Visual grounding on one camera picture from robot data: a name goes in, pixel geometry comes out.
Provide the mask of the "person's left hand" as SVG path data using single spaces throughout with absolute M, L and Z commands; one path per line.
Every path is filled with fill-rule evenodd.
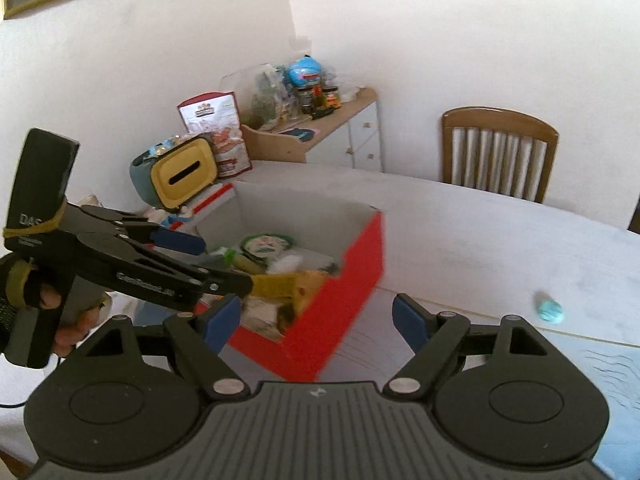
M 49 285 L 40 289 L 40 307 L 53 310 L 61 307 L 62 297 Z M 52 352 L 60 358 L 66 358 L 75 347 L 85 340 L 89 333 L 99 324 L 101 306 L 91 307 L 79 315 L 72 324 L 61 324 L 56 330 L 52 344 Z

